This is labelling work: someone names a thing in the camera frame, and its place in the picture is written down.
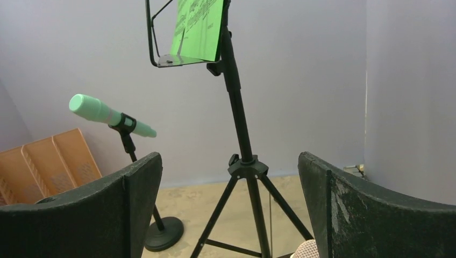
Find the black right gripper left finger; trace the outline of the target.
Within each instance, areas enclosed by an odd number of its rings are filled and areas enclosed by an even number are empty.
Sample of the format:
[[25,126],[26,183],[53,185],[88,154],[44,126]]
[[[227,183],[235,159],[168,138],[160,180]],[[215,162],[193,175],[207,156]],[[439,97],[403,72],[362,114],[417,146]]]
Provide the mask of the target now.
[[1,207],[1,257],[141,257],[161,176],[152,152],[35,204]]

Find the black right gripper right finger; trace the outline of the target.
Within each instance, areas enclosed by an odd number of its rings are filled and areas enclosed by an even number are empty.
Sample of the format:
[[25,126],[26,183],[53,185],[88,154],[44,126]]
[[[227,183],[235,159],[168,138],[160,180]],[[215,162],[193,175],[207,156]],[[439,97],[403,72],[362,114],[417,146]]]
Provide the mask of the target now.
[[455,206],[374,184],[303,152],[298,172],[320,257],[455,257]]

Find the pink toy microphone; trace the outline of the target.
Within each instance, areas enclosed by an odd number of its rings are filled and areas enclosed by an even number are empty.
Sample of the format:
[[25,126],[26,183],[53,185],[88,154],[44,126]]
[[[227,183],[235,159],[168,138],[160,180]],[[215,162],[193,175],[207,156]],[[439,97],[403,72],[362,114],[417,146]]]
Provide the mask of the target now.
[[319,258],[315,239],[306,240],[290,255],[290,258]]

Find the black mic stand with green mic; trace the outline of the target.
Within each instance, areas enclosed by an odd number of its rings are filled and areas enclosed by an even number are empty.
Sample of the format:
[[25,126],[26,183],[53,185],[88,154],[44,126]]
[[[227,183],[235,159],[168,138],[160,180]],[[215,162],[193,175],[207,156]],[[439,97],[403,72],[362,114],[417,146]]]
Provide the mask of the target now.
[[[122,144],[131,161],[136,162],[136,147],[130,134],[136,128],[137,121],[131,116],[121,113],[120,121],[110,126],[120,134]],[[153,210],[154,223],[150,224],[146,238],[145,248],[150,252],[160,252],[174,246],[183,236],[184,224],[177,217],[161,217],[158,208]]]

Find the mint green toy microphone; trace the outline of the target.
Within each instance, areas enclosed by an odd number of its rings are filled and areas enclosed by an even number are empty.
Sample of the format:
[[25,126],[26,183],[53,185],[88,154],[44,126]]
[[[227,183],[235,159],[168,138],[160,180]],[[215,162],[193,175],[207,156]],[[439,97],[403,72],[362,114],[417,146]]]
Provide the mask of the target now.
[[107,124],[111,127],[127,126],[132,128],[132,133],[142,137],[155,138],[157,133],[149,125],[116,111],[98,98],[84,94],[76,94],[69,101],[72,113],[89,121]]

